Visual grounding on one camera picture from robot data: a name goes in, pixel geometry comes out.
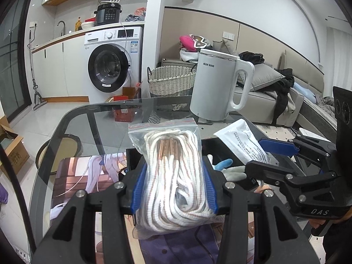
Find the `right hand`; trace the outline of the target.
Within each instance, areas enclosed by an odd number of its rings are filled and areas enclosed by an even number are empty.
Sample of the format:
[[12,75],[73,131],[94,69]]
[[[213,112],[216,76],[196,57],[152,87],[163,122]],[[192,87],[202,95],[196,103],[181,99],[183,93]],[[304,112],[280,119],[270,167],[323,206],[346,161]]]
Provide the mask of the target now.
[[311,234],[318,237],[336,230],[345,231],[345,228],[351,226],[351,214],[346,214],[338,220],[309,219],[308,222],[312,227]]

